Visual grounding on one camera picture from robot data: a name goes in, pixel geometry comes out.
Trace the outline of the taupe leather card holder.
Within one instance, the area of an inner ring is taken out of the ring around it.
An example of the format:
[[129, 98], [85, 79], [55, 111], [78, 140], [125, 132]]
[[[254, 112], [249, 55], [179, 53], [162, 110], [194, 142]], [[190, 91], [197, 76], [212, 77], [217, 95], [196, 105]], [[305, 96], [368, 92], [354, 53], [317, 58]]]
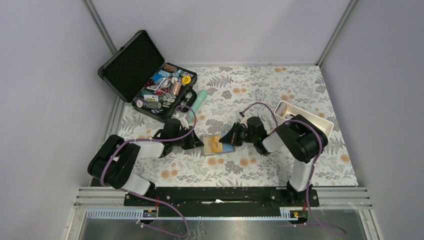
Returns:
[[201, 147], [201, 156], [206, 157], [235, 152], [236, 149], [233, 145], [219, 142], [222, 136], [222, 134], [202, 135], [200, 140], [204, 146]]

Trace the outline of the orange illustrated credit card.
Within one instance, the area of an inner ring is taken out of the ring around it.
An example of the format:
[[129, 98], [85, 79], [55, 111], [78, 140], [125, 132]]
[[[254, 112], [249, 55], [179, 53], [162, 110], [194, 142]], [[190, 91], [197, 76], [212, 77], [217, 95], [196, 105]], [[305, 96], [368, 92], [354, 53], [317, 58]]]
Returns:
[[224, 147], [223, 144], [219, 142], [220, 138], [222, 137], [221, 134], [216, 135], [205, 135], [203, 136], [203, 153], [205, 155], [213, 155], [213, 154], [219, 154], [223, 152]]

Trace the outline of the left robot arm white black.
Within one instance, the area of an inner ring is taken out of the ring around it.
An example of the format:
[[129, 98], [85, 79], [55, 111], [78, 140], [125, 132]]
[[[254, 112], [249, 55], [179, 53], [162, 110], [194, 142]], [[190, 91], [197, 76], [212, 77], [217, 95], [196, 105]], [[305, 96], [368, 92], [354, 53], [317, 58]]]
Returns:
[[151, 189], [154, 184], [133, 173], [136, 160], [163, 158], [175, 147], [192, 150], [203, 146], [193, 126], [185, 120], [171, 118], [152, 138], [124, 140], [116, 134], [109, 136], [88, 164], [87, 172], [102, 185], [135, 193], [136, 199], [148, 206], [155, 200]]

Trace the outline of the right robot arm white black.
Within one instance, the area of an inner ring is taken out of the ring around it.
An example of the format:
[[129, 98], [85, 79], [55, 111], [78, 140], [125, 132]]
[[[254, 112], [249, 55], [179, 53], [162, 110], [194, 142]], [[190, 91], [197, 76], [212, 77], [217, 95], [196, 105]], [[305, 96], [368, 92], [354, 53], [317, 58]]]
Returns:
[[219, 142], [235, 147], [249, 143], [263, 156], [286, 147], [295, 158], [286, 198], [291, 205], [299, 206], [307, 199], [305, 191], [310, 185], [312, 165], [327, 146], [328, 137], [301, 114], [284, 121], [270, 134], [262, 120], [252, 116], [234, 123]]

